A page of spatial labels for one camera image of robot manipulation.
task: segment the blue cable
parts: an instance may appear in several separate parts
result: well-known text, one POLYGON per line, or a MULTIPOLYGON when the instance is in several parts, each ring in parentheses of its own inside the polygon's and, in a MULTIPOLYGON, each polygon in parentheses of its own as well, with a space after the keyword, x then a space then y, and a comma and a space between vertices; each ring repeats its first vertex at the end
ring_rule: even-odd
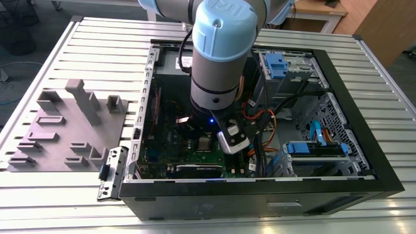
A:
POLYGON ((270 169, 273 169, 273 166, 276 164, 276 162, 278 161, 278 153, 276 153, 276 157, 273 158, 272 164, 268 165, 266 169, 265 169, 265 173, 269 172, 270 169))
POLYGON ((313 120, 310 123, 310 129, 309 129, 309 139, 313 140, 313 134, 316 133, 316 140, 321 143, 322 146, 326 146, 326 142, 322 137, 322 132, 320 128, 320 122, 317 120, 313 120))
POLYGON ((4 105, 8 105, 8 104, 12 104, 13 102, 20 101, 20 99, 21 99, 21 98, 18 98, 18 99, 17 99, 17 100, 14 100, 14 101, 9 101, 9 102, 5 102, 5 103, 0 103, 0 106, 4 106, 4 105))

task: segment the green circuit board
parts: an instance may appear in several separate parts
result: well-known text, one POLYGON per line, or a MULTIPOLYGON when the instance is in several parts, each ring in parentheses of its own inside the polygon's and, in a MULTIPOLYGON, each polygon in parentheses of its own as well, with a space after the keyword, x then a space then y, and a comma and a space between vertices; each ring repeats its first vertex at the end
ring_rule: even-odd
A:
POLYGON ((248 176, 242 157, 245 154, 224 154, 212 133, 202 133, 197 139, 185 138, 166 121, 158 126, 153 138, 145 141, 144 147, 138 157, 141 177, 169 178, 169 171, 173 172, 176 166, 186 164, 221 166, 222 178, 248 176))

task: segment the light blue joint cover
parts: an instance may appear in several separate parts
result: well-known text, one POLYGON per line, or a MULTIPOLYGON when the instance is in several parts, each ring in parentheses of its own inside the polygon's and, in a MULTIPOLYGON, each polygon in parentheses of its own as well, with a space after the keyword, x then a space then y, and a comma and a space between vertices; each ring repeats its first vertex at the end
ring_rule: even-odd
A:
POLYGON ((290 11, 292 5, 294 4, 294 0, 288 0, 286 4, 281 10, 281 12, 277 14, 274 19, 269 22, 269 24, 280 25, 286 19, 288 13, 290 11))
POLYGON ((265 4, 265 18, 268 17, 268 14, 270 14, 270 0, 264 0, 265 4))
POLYGON ((326 142, 322 137, 322 132, 320 130, 320 123, 317 120, 312 121, 310 129, 309 129, 309 139, 313 140, 313 134, 316 133, 316 139, 321 143, 322 146, 326 146, 326 142))
POLYGON ((202 57, 233 61, 250 50, 257 32, 257 15, 244 0, 205 0, 196 10, 192 41, 202 57))
POLYGON ((156 0, 138 0, 138 4, 146 11, 154 11, 161 16, 156 5, 156 0))
POLYGON ((348 155, 348 153, 349 153, 348 145, 345 143, 341 143, 340 148, 342 149, 344 154, 348 155))

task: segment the open pc tower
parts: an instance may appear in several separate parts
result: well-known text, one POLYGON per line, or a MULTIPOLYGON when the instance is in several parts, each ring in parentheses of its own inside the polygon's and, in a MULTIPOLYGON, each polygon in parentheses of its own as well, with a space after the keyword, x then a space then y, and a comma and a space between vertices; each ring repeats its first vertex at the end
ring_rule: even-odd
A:
MULTIPOLYGON (((262 136, 274 133, 266 173, 256 177, 250 146, 224 154, 214 121, 192 111, 178 47, 152 41, 130 147, 109 152, 98 201, 122 200, 140 220, 276 217, 332 214, 404 190, 325 51, 257 46, 260 67, 246 59, 236 112, 252 117, 264 103, 322 92, 276 114, 276 131, 269 125, 262 136)), ((182 60, 190 54, 188 45, 182 60)))

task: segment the slotted aluminum surface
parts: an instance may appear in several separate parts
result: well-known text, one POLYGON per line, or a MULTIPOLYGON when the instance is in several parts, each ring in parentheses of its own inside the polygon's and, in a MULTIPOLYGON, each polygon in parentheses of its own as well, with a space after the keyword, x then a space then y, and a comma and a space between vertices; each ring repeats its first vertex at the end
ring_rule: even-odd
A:
MULTIPOLYGON (((70 22, 0 133, 0 166, 38 110, 41 89, 61 97, 81 78, 97 98, 129 101, 120 145, 129 146, 150 39, 181 40, 177 23, 84 18, 70 22)), ((414 108, 365 44, 350 36, 264 30, 257 45, 324 49, 386 154, 405 191, 330 216, 140 222, 122 202, 97 203, 97 173, 0 172, 0 232, 69 233, 416 233, 414 108)))

